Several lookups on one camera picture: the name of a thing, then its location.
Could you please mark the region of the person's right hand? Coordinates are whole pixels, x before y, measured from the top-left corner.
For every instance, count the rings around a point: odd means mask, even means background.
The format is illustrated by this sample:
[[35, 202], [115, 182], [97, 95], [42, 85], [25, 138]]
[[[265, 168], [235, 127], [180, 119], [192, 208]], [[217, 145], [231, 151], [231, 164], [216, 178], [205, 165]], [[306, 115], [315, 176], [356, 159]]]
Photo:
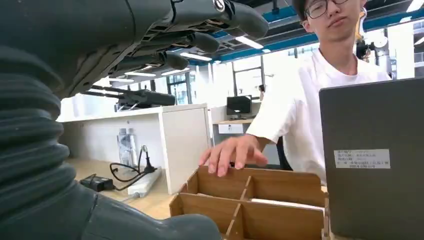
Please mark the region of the person's right hand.
[[221, 143], [208, 148], [199, 159], [199, 166], [207, 166], [210, 174], [223, 177], [230, 168], [230, 163], [240, 170], [245, 165], [265, 166], [268, 159], [263, 150], [271, 141], [267, 138], [245, 134], [230, 137]]

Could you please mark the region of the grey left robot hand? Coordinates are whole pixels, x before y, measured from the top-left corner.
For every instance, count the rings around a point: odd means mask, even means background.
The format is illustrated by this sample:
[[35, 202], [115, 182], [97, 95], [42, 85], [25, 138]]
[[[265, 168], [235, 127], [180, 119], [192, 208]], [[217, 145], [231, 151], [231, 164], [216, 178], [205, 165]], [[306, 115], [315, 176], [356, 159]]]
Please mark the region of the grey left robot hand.
[[1, 1], [1, 239], [222, 239], [207, 216], [158, 220], [83, 186], [57, 121], [62, 99], [108, 75], [185, 68], [172, 45], [215, 52], [220, 30], [261, 38], [269, 23], [231, 0]]

